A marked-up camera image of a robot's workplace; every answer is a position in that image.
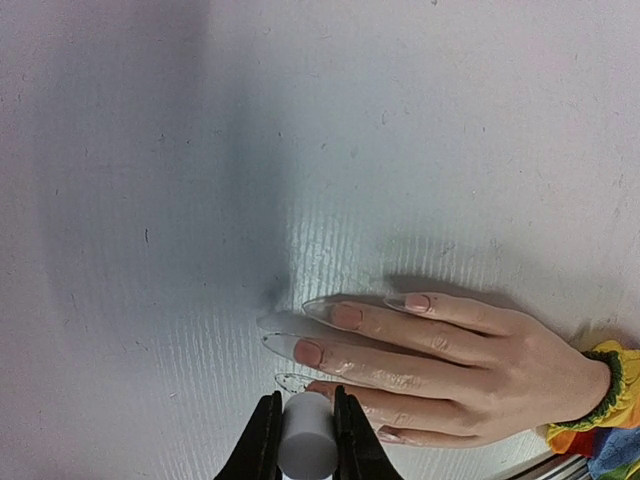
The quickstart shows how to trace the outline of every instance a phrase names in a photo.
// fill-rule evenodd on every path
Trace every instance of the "white textured surface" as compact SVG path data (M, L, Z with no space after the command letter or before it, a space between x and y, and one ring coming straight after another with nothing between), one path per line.
M410 283L385 275L640 333L639 22L632 1L4 0L0 478L212 478L291 369L254 319ZM542 449L391 453L457 480Z

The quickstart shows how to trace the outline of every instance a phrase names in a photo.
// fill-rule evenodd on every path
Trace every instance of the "colorful fabric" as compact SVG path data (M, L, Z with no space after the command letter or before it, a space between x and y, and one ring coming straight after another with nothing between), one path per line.
M584 418L550 425L547 443L555 453L590 457L595 480L640 480L640 351L608 341L585 356L609 365L609 393Z
M640 428L598 431L594 458L588 461L594 479L627 479L640 469Z

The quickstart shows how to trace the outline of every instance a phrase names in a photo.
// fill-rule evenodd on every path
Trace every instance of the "hand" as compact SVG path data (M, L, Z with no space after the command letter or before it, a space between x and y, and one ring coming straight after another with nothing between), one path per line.
M422 355L300 339L294 359L345 380L379 437L466 448L543 424L576 420L606 395L609 368L529 315L441 293L387 298L394 310L309 302L312 317ZM338 383L308 390L333 395Z

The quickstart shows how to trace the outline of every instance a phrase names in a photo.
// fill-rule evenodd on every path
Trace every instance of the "white plastic cylinder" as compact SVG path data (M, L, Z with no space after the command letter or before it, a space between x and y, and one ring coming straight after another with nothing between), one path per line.
M331 402L305 392L284 407L278 466L292 480L322 480L338 467Z

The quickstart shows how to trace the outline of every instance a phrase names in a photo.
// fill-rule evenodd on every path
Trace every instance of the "long clear fingernail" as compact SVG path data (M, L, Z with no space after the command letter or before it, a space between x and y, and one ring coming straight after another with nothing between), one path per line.
M257 318L256 325L265 335L268 333L288 332L291 328L299 325L301 318L304 317L294 312L281 311Z
M262 344L273 353L287 360L318 368L322 363L324 351L317 343L286 333L273 333L262 337Z
M306 392L309 385L315 381L314 378L298 373L278 373L275 376L275 380L285 392L293 393L294 395Z
M315 392L329 400L333 397L333 390L327 383L315 378L300 375L298 373L278 373L275 376L276 383L285 392L297 395L304 392Z
M421 293L388 295L384 303L394 310L409 313L426 313L431 308L431 299Z
M385 443L394 443L396 445L400 445L404 443L404 441L396 434L396 430L391 427L381 427L376 432L378 438Z
M324 298L306 302L302 309L311 318L342 330L357 330L364 317L362 310L354 305L330 302Z

